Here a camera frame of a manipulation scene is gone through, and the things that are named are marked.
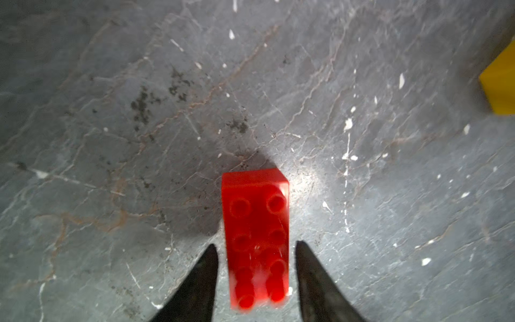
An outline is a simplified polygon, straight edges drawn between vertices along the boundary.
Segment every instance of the dark stain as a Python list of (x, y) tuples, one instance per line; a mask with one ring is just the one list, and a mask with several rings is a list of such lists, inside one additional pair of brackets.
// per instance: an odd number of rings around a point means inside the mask
[(125, 290), (125, 294), (129, 295), (130, 297), (134, 297), (134, 294), (132, 293), (131, 290), (128, 290), (124, 287), (124, 290)]
[(150, 183), (149, 182), (146, 182), (145, 179), (143, 177), (140, 177), (140, 179), (143, 181), (143, 185), (145, 186), (145, 188), (149, 188), (150, 187)]
[(159, 97), (155, 97), (154, 93), (150, 93), (150, 103), (151, 104), (154, 104), (154, 103), (158, 103), (158, 104), (161, 104), (161, 99)]
[(148, 124), (149, 111), (147, 110), (147, 97), (147, 88), (141, 86), (140, 96), (130, 104), (130, 107), (139, 113), (138, 120), (141, 119), (143, 124)]
[(182, 93), (181, 95), (179, 95), (179, 100), (178, 101), (186, 101), (186, 98), (187, 98), (187, 94), (186, 93)]
[(182, 80), (182, 76), (184, 76), (184, 73), (179, 73), (177, 71), (177, 69), (175, 69), (175, 67), (173, 69), (174, 70), (171, 72), (171, 77), (172, 78), (179, 78), (180, 80)]
[(88, 21), (88, 19), (86, 19), (85, 17), (81, 17), (81, 18), (80, 18), (80, 22), (82, 22), (82, 24), (83, 24), (85, 27), (87, 27), (87, 28), (89, 28), (89, 27), (90, 27), (90, 22), (89, 22), (89, 21)]
[(138, 309), (132, 307), (126, 307), (124, 309), (125, 315), (129, 317), (131, 320), (135, 320), (136, 316), (140, 313)]
[(241, 134), (247, 132), (247, 129), (249, 128), (247, 123), (238, 122), (236, 120), (233, 120), (232, 123), (227, 123), (227, 126), (229, 126), (231, 130), (237, 129)]
[(290, 59), (286, 55), (284, 55), (283, 64), (284, 65), (290, 65), (291, 64)]
[(171, 95), (175, 96), (177, 95), (177, 86), (173, 85), (171, 87), (168, 88), (168, 91), (170, 92)]
[[(173, 71), (171, 73), (172, 82), (171, 82), (171, 86), (168, 88), (168, 91), (170, 92), (170, 94), (172, 96), (177, 95), (181, 84), (186, 84), (186, 85), (188, 85), (188, 87), (190, 87), (191, 84), (194, 84), (192, 80), (183, 79), (183, 76), (184, 76), (184, 73), (179, 73), (177, 71), (177, 69), (173, 68)], [(182, 93), (178, 96), (178, 98), (179, 98), (179, 100), (177, 102), (186, 101), (187, 94)]]
[(16, 166), (20, 170), (27, 171), (27, 165), (21, 161), (16, 162)]

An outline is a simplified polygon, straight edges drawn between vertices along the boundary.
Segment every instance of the red lego brick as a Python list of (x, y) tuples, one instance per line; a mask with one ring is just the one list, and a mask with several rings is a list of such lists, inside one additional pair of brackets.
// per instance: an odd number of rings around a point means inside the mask
[(231, 306), (244, 312), (288, 290), (289, 182), (279, 169), (224, 173)]

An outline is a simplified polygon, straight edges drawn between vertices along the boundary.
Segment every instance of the yellow block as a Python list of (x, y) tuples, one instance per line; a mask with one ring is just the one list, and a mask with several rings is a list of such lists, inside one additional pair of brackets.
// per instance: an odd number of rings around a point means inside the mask
[(515, 114), (515, 41), (479, 76), (495, 114)]

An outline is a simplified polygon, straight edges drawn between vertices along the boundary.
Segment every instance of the lego stud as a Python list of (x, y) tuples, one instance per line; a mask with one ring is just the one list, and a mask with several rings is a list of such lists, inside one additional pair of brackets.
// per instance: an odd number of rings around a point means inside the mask
[(272, 275), (266, 281), (266, 291), (272, 302), (280, 302), (284, 299), (284, 284), (281, 275)]
[(235, 292), (239, 308), (245, 311), (252, 309), (255, 301), (254, 285), (250, 281), (238, 282)]
[(286, 207), (286, 198), (283, 196), (283, 194), (280, 191), (272, 194), (266, 200), (266, 209), (268, 210), (268, 212), (270, 212), (272, 214), (281, 213), (285, 207)]
[(243, 218), (250, 214), (250, 202), (244, 198), (237, 198), (231, 201), (229, 209), (233, 217)]
[(273, 275), (282, 275), (286, 271), (286, 262), (278, 249), (268, 249), (264, 252), (265, 266)]
[(235, 251), (246, 251), (250, 247), (250, 236), (247, 234), (238, 234), (232, 240), (232, 247)]
[(271, 266), (270, 266), (270, 272), (273, 275), (283, 275), (284, 271), (286, 270), (286, 262), (282, 259), (276, 260)]
[(281, 221), (277, 218), (270, 218), (267, 227), (268, 242), (272, 245), (282, 245), (286, 242), (286, 231), (284, 231)]
[(274, 245), (281, 245), (281, 244), (283, 244), (285, 239), (286, 239), (286, 233), (284, 232), (283, 229), (273, 230), (268, 235), (268, 240), (270, 240), (270, 242), (272, 244), (274, 244)]

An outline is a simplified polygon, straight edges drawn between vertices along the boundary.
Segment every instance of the marble surface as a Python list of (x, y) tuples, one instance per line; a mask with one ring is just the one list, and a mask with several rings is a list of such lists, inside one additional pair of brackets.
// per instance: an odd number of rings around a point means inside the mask
[(515, 2), (236, 6), (0, 4), (2, 320), (145, 321), (215, 243), (213, 321), (299, 321), (292, 269), (229, 309), (220, 176), (274, 165), (370, 321), (512, 320), (515, 120), (477, 77)]

